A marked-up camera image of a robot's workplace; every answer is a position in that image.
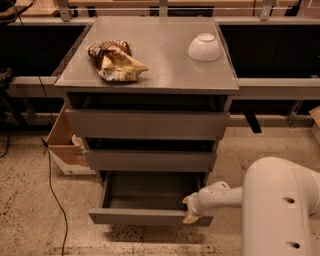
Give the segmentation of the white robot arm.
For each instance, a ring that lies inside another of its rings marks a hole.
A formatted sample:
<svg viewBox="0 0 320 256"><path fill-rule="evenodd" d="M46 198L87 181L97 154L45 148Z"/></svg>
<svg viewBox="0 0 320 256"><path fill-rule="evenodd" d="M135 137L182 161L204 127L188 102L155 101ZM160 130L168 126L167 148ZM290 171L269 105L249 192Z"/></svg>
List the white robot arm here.
<svg viewBox="0 0 320 256"><path fill-rule="evenodd" d="M243 256L314 256L309 218L320 212L320 173L294 162L265 157L246 171L243 185L219 181L185 197L183 222L210 210L242 210Z"/></svg>

